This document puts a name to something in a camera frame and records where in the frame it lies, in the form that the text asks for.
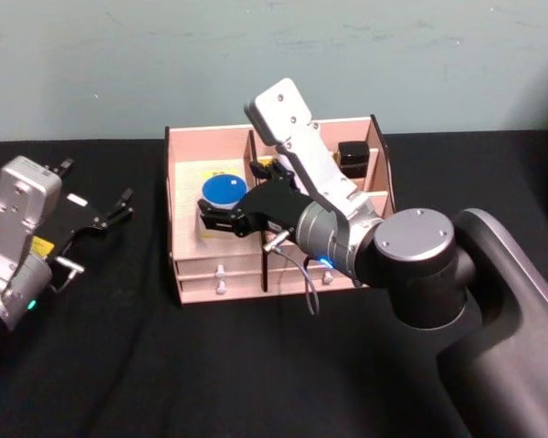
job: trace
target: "blue lid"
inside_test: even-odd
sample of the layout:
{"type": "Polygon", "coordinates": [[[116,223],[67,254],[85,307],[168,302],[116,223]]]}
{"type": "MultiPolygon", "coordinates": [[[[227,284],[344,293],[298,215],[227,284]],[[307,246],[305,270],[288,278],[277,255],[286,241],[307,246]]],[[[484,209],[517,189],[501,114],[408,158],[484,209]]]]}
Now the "blue lid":
{"type": "Polygon", "coordinates": [[[203,184],[203,197],[215,207],[236,204],[247,191],[244,180],[225,173],[213,176],[203,184]]]}

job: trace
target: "wire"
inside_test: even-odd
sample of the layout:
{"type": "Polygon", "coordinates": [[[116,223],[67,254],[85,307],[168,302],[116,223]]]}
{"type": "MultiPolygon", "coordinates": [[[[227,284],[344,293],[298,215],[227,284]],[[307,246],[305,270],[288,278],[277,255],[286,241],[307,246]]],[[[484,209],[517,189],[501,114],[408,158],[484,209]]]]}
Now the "wire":
{"type": "Polygon", "coordinates": [[[309,308],[309,312],[311,315],[319,315],[319,311],[321,309],[321,305],[319,303],[319,294],[317,293],[317,288],[314,286],[314,283],[312,282],[312,278],[307,272],[306,267],[299,265],[295,260],[292,260],[288,255],[284,254],[280,248],[277,246],[274,246],[272,248],[272,252],[275,254],[278,254],[279,256],[282,256],[286,258],[289,262],[291,262],[293,265],[295,265],[304,276],[304,282],[306,285],[311,287],[311,292],[309,293],[309,289],[305,287],[306,289],[306,299],[307,299],[307,307],[309,308]]]}

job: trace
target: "wall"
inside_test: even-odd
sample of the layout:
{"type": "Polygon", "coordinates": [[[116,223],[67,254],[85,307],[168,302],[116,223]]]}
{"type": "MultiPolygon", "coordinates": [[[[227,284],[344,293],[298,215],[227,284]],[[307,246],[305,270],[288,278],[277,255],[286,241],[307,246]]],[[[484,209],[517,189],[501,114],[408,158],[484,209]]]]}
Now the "wall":
{"type": "Polygon", "coordinates": [[[0,140],[245,123],[285,76],[385,132],[548,128],[548,0],[0,0],[0,140]]]}

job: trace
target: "wooden drawer organizer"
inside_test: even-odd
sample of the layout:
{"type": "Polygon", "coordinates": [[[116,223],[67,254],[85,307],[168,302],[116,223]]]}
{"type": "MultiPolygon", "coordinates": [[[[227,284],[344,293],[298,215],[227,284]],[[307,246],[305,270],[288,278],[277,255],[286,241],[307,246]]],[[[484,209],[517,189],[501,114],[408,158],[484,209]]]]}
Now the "wooden drawer organizer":
{"type": "MultiPolygon", "coordinates": [[[[367,141],[370,160],[365,178],[354,180],[373,194],[376,211],[387,217],[394,211],[385,144],[374,116],[371,118],[320,120],[321,135],[335,153],[341,141],[367,141]]],[[[249,163],[275,158],[273,147],[263,144],[251,125],[166,130],[168,149],[167,193],[170,221],[171,264],[181,303],[304,293],[300,271],[279,255],[263,255],[262,245],[272,236],[254,233],[246,238],[198,237],[198,210],[204,181],[216,172],[235,173],[248,187],[258,182],[249,163]],[[225,269],[227,292],[217,294],[217,266],[225,269]]],[[[292,243],[284,251],[300,263],[305,255],[292,243]]],[[[351,280],[337,271],[311,262],[309,272],[319,291],[353,288],[351,280]],[[324,285],[325,271],[333,281],[324,285]]]]}

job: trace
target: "table surface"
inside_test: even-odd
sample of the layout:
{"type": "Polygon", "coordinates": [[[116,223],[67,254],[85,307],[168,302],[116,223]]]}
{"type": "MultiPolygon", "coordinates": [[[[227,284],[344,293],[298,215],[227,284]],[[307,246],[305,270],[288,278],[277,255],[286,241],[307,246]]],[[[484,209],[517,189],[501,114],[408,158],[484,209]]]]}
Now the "table surface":
{"type": "MultiPolygon", "coordinates": [[[[504,223],[548,280],[548,132],[386,136],[398,209],[479,207],[504,223]]],[[[164,143],[0,143],[76,160],[66,189],[100,209],[135,191],[133,220],[79,243],[88,270],[39,300],[0,362],[0,436],[467,437],[435,357],[480,323],[419,332],[383,290],[175,304],[164,143]]]]}

